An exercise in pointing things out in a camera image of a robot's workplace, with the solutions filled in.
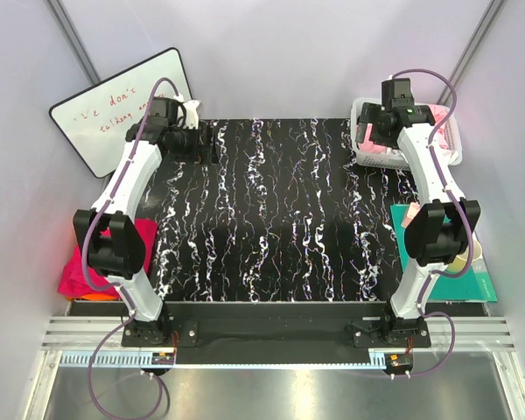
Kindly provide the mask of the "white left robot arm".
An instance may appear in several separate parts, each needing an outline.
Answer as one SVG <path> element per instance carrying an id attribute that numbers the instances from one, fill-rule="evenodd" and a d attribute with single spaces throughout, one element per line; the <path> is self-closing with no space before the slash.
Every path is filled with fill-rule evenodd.
<path id="1" fill-rule="evenodd" d="M 214 140 L 200 129 L 200 101 L 155 97 L 143 117 L 125 135 L 122 158 L 107 190 L 88 210 L 74 214 L 82 273 L 96 291 L 95 272 L 113 287 L 127 305 L 141 336 L 154 347 L 171 337 L 161 298 L 154 291 L 144 262 L 146 246 L 135 217 L 150 178 L 165 161 L 210 165 L 218 161 Z"/>

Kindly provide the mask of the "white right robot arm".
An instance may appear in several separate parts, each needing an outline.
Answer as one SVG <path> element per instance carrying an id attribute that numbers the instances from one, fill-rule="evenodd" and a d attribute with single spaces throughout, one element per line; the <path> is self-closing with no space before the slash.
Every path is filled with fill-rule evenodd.
<path id="1" fill-rule="evenodd" d="M 389 140 L 402 151 L 416 183 L 420 209 L 404 232 L 409 262 L 380 321 L 382 341 L 399 347 L 419 333 L 425 301 L 439 277 L 457 278 L 473 256 L 473 230 L 480 204 L 468 200 L 454 182 L 431 109 L 426 105 L 386 107 L 365 102 L 357 119 L 357 138 Z"/>

